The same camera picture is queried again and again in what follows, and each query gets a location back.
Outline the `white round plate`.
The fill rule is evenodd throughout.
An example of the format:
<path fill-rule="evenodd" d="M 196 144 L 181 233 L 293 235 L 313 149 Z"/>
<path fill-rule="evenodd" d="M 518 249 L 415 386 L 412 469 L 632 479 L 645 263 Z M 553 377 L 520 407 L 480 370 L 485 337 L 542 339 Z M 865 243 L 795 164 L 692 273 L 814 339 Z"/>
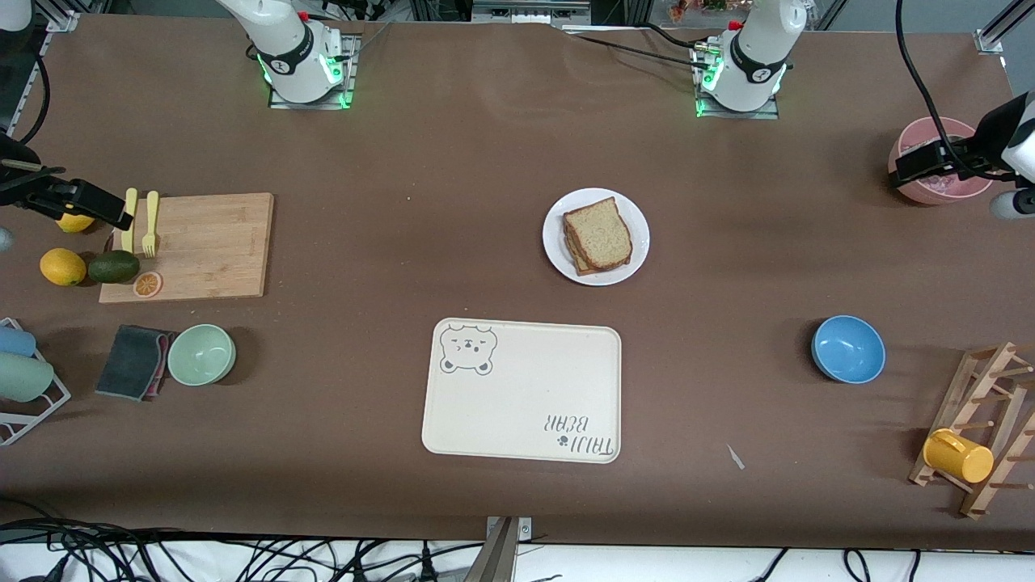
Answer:
<path fill-rule="evenodd" d="M 565 244 L 563 214 L 599 202 L 609 198 L 609 196 L 613 196 L 616 199 L 619 213 L 626 222 L 626 225 L 628 225 L 629 231 L 631 231 L 633 245 L 632 261 L 628 265 L 621 266 L 621 268 L 610 270 L 610 272 L 578 277 L 572 254 L 569 253 Z M 642 266 L 650 248 L 650 233 L 644 214 L 631 199 L 611 190 L 582 188 L 562 196 L 548 210 L 548 215 L 543 221 L 543 228 L 541 229 L 541 242 L 543 242 L 543 249 L 546 251 L 548 260 L 550 260 L 551 265 L 561 275 L 576 281 L 576 283 L 584 286 L 610 286 L 619 283 L 619 281 L 626 280 L 628 277 L 632 277 L 635 270 Z"/>

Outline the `brown bread slice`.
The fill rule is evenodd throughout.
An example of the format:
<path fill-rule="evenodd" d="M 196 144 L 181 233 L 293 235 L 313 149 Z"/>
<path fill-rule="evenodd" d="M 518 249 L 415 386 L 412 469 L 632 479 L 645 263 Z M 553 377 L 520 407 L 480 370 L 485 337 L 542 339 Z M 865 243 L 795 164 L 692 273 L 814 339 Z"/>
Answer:
<path fill-rule="evenodd" d="M 576 265 L 578 277 L 588 277 L 595 275 L 595 273 L 610 272 L 610 270 L 621 268 L 621 266 L 628 265 L 628 263 L 632 261 L 632 255 L 629 255 L 624 259 L 624 261 L 615 266 L 611 266 L 611 268 L 595 268 L 587 260 L 585 260 L 585 254 L 581 248 L 579 248 L 579 244 L 576 244 L 573 232 L 570 232 L 569 230 L 565 230 L 565 244 L 569 253 L 572 254 L 574 265 Z"/>
<path fill-rule="evenodd" d="M 563 214 L 565 230 L 595 268 L 611 268 L 632 255 L 632 236 L 613 196 Z"/>

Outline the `pink bowl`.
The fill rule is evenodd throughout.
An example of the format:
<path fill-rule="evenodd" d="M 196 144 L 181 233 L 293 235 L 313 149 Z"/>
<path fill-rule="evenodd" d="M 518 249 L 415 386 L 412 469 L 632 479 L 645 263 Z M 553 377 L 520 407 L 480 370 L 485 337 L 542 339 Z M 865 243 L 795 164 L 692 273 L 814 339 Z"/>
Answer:
<path fill-rule="evenodd" d="M 889 154 L 888 170 L 896 169 L 895 162 L 899 156 L 935 142 L 938 137 L 931 118 L 924 117 L 910 122 L 896 137 Z M 992 184 L 993 181 L 978 177 L 962 180 L 957 173 L 951 172 L 947 175 L 934 175 L 909 182 L 898 187 L 898 191 L 916 203 L 941 205 L 983 194 Z"/>

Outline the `dark green avocado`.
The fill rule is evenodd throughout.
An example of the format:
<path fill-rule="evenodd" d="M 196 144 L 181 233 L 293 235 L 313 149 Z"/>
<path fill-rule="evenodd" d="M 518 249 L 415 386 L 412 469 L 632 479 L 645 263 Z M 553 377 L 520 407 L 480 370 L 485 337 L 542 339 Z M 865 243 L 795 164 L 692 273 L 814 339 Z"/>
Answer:
<path fill-rule="evenodd" d="M 105 251 L 94 255 L 87 265 L 87 275 L 95 283 L 119 285 L 139 275 L 141 261 L 134 253 L 123 250 Z"/>

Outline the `yellow plastic fork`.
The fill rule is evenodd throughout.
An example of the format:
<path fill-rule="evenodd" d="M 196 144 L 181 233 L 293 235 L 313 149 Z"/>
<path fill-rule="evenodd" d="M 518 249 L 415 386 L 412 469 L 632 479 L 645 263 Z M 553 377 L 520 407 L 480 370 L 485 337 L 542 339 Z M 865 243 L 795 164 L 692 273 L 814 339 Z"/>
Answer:
<path fill-rule="evenodd" d="M 158 213 L 160 209 L 159 192 L 150 191 L 146 196 L 147 230 L 142 237 L 142 250 L 148 259 L 158 254 Z"/>

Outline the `wooden cutting board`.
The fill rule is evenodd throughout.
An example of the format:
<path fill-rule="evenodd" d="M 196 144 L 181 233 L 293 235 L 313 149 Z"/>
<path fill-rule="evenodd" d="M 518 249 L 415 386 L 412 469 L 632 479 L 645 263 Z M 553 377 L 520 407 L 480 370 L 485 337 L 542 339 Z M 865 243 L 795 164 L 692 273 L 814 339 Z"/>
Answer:
<path fill-rule="evenodd" d="M 102 284 L 99 303 L 263 296 L 273 211 L 270 192 L 160 196 L 156 254 L 141 258 L 141 270 L 158 273 L 162 286 L 140 296 L 134 284 Z"/>

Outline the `light green bowl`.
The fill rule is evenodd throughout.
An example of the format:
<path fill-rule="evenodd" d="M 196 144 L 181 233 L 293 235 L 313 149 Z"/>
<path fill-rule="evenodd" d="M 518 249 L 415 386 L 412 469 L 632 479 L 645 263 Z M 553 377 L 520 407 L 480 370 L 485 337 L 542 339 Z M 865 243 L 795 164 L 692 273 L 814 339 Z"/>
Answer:
<path fill-rule="evenodd" d="M 182 386 L 210 386 L 230 372 L 236 345 L 228 331 L 213 324 L 185 329 L 171 343 L 167 369 Z"/>

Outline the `blue bowl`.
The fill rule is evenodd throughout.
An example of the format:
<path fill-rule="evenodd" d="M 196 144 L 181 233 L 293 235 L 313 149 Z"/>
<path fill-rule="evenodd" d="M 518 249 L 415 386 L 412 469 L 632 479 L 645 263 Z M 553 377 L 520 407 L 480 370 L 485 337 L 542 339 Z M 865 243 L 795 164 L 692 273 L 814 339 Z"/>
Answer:
<path fill-rule="evenodd" d="M 814 363 L 826 377 L 854 386 L 873 381 L 885 368 L 883 339 L 873 324 L 851 314 L 821 321 L 810 350 Z"/>

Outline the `yellow mug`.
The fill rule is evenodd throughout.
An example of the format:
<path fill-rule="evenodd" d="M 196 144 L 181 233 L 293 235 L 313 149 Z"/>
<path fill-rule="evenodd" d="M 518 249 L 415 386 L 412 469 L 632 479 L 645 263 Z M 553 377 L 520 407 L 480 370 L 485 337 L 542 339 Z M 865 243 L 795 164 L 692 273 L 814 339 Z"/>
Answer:
<path fill-rule="evenodd" d="M 928 436 L 922 447 L 922 460 L 927 466 L 965 483 L 987 478 L 995 466 L 994 454 L 984 445 L 939 428 Z"/>

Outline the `wooden mug rack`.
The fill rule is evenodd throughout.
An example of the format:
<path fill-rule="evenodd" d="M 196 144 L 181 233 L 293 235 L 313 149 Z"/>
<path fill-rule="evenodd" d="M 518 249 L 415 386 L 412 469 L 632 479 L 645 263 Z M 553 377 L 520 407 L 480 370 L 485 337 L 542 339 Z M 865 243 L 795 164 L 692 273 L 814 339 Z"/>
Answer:
<path fill-rule="evenodd" d="M 999 492 L 1035 492 L 1035 362 L 1028 361 L 1023 350 L 1023 345 L 1004 342 L 962 354 L 909 474 L 920 487 L 937 479 L 957 487 L 964 493 L 962 516 L 974 520 L 987 514 Z M 965 483 L 927 466 L 922 447 L 939 428 L 950 428 L 990 449 L 990 475 Z"/>

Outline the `brown bread slice under egg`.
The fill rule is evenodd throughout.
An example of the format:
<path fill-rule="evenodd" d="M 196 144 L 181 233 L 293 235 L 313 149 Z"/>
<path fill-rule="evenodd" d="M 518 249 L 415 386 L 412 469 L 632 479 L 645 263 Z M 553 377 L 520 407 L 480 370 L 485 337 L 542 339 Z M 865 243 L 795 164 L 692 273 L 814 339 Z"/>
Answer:
<path fill-rule="evenodd" d="M 578 277 L 588 277 L 595 275 L 595 273 L 610 272 L 610 270 L 621 268 L 621 266 L 628 265 L 628 263 L 632 261 L 632 255 L 629 255 L 624 259 L 624 261 L 615 266 L 611 266 L 611 268 L 595 268 L 587 260 L 585 260 L 585 254 L 581 248 L 579 248 L 579 244 L 576 244 L 573 232 L 570 232 L 569 230 L 565 230 L 565 244 L 569 253 L 572 254 L 574 265 L 576 265 Z"/>

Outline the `grey metal box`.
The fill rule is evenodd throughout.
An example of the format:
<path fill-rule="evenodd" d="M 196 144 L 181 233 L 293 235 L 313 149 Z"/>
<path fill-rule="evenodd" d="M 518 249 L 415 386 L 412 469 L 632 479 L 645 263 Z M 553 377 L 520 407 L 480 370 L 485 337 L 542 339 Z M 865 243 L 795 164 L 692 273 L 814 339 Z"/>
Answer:
<path fill-rule="evenodd" d="M 590 0 L 472 0 L 473 23 L 548 23 L 590 26 Z"/>

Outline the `cream bear print tray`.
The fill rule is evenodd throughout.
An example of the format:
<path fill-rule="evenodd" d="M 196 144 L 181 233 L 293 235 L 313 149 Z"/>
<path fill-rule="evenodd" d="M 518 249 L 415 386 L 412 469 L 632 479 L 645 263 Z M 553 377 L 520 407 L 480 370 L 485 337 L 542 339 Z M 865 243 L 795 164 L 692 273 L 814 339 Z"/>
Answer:
<path fill-rule="evenodd" d="M 435 327 L 421 429 L 430 453 L 609 464 L 621 428 L 613 328 L 459 318 Z"/>

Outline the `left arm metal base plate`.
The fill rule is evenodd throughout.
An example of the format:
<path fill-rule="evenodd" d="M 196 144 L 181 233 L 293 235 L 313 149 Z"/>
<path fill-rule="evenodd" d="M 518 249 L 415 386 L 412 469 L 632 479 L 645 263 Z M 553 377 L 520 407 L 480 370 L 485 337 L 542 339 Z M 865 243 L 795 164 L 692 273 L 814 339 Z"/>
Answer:
<path fill-rule="evenodd" d="M 689 49 L 694 70 L 696 115 L 732 119 L 779 118 L 776 93 L 787 71 L 787 64 L 775 70 L 744 72 L 729 58 L 727 40 L 709 36 Z"/>

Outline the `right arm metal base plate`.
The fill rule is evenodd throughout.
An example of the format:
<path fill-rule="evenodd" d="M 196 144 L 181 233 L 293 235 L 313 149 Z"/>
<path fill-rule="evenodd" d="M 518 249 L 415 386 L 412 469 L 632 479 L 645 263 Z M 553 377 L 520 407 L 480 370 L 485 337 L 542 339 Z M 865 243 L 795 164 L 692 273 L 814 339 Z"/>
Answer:
<path fill-rule="evenodd" d="M 351 108 L 360 36 L 308 23 L 306 41 L 287 54 L 259 55 L 272 109 L 323 111 Z"/>

